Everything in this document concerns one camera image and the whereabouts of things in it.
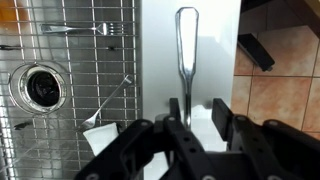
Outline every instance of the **wall tile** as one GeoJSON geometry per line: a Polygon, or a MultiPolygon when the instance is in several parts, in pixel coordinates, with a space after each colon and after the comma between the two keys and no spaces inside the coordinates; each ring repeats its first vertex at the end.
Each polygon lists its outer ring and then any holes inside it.
{"type": "Polygon", "coordinates": [[[320,132],[320,78],[313,78],[310,89],[306,115],[303,123],[304,131],[320,132]]]}
{"type": "Polygon", "coordinates": [[[251,76],[235,76],[233,79],[231,110],[247,115],[251,87],[251,76]]]}
{"type": "Polygon", "coordinates": [[[314,67],[314,73],[313,73],[314,77],[320,77],[320,54],[319,54],[319,49],[320,49],[320,46],[318,48],[316,65],[314,67]]]}
{"type": "Polygon", "coordinates": [[[311,78],[253,77],[248,116],[258,124],[277,119],[301,129],[311,78]]]}
{"type": "Polygon", "coordinates": [[[309,132],[306,132],[308,135],[320,140],[320,133],[309,133],[309,132]]]}
{"type": "Polygon", "coordinates": [[[270,72],[262,72],[255,68],[255,75],[312,75],[319,40],[309,27],[263,32],[258,35],[258,39],[274,59],[275,65],[270,72]]]}

